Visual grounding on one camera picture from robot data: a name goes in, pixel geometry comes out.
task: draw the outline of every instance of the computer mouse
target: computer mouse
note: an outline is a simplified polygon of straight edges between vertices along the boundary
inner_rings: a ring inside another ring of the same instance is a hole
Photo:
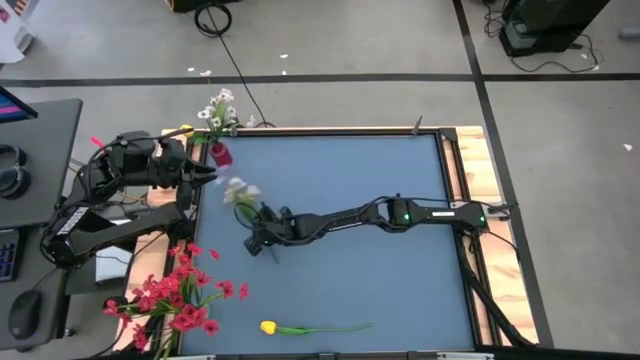
[[[18,295],[9,310],[9,332],[16,340],[25,340],[38,329],[42,294],[28,290]]]

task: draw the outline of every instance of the red vase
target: red vase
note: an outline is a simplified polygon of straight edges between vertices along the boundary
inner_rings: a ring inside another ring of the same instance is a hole
[[[213,160],[216,162],[216,165],[218,165],[219,167],[230,166],[233,162],[231,152],[229,151],[227,145],[225,145],[224,143],[218,142],[211,144],[209,153],[211,154]]]

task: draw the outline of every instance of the wooden edge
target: wooden edge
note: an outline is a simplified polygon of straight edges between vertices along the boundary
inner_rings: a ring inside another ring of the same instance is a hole
[[[440,127],[421,127],[421,129],[437,129]],[[335,128],[277,128],[278,131],[282,130],[330,130]],[[350,127],[349,129],[412,129],[412,127]],[[169,133],[175,129],[165,129],[162,134]],[[260,131],[269,132],[271,129],[259,128],[259,129],[241,129],[242,131]],[[471,193],[471,198],[474,200],[493,202],[501,201],[502,195],[498,187],[496,175],[493,169],[493,161],[489,154],[489,148],[484,136],[484,130],[481,126],[458,126],[456,127],[458,134],[458,144],[462,155],[462,161],[465,167],[465,175],[467,183]],[[175,137],[180,139],[186,144],[186,137],[179,135]],[[458,176],[455,172],[455,162],[453,160],[453,152],[451,143],[444,142],[445,157],[447,159],[449,167],[449,175],[454,189],[454,195],[456,198],[460,198],[460,185]],[[192,152],[192,158],[199,160],[200,158],[200,146],[194,147]],[[147,202],[150,206],[160,206],[167,202],[175,200],[175,189],[149,189],[147,196]],[[503,222],[493,218],[488,219],[489,228],[492,232],[512,241],[511,228],[508,222]],[[138,248],[146,245],[149,241],[149,236],[145,235],[138,239],[136,245],[136,251]],[[500,306],[509,320],[516,326],[516,328],[522,333],[522,335],[532,342],[538,341],[538,336],[535,330],[533,322],[533,316],[531,314],[531,308],[529,307],[529,301],[527,298],[526,290],[524,287],[524,280],[522,278],[522,272],[518,260],[513,252],[513,249],[495,238],[492,235],[485,234],[480,238],[482,249],[484,252],[485,264],[489,276],[489,282],[494,300]],[[126,296],[129,299],[133,298],[131,291],[142,285],[142,282],[149,274],[156,275],[156,278],[161,278],[166,255],[168,250],[168,237],[163,236],[159,238],[154,245],[149,246],[143,253],[136,256],[136,259],[132,265],[131,275],[127,283]],[[469,253],[469,260],[475,268],[475,259]],[[480,328],[483,338],[483,343],[486,345],[491,344],[491,338],[489,335],[489,327],[487,322],[486,311],[484,306],[477,295],[474,294],[476,309],[478,312]],[[143,325],[148,319],[138,318],[135,319],[135,323]],[[133,326],[129,326],[123,333],[122,338],[114,350],[118,350],[127,345],[131,341],[133,335]],[[117,334],[120,333],[120,326],[118,327]],[[163,339],[168,336],[168,332],[163,333]],[[507,339],[502,336],[503,343],[509,344]]]

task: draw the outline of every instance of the headphones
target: headphones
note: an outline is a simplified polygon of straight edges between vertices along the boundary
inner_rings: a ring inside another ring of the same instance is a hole
[[[31,176],[22,167],[27,163],[27,154],[17,146],[0,144],[0,154],[14,153],[13,167],[0,168],[0,198],[17,199],[27,191]]]

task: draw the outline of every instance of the blue table surface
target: blue table surface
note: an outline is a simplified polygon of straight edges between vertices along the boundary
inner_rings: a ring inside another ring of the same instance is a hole
[[[433,135],[233,138],[227,144],[234,163],[220,175],[239,175],[257,185],[260,200],[275,211],[286,205],[294,214],[325,214],[398,192],[446,197]],[[215,337],[201,330],[186,334],[182,355],[473,348],[451,227],[418,226],[404,234],[347,229],[307,246],[274,246],[276,264],[268,251],[257,257],[246,251],[242,242],[250,231],[223,203],[224,190],[213,183],[205,187],[196,236],[199,246],[217,250],[221,259],[203,255],[195,265],[214,282],[248,283],[250,296],[215,301],[210,317],[220,321],[220,331]],[[283,326],[375,326],[268,336],[259,329],[263,320]]]

